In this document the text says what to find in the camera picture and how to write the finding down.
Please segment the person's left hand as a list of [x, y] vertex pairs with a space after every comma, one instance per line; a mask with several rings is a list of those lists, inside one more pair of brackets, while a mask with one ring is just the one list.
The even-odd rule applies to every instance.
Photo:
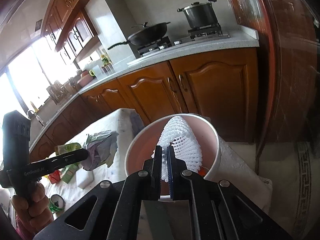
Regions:
[[12, 196], [11, 201], [16, 211], [16, 231], [23, 239], [33, 239], [38, 232], [54, 221], [48, 206], [49, 199], [44, 186], [39, 182], [31, 194], [30, 205], [25, 198], [16, 194]]

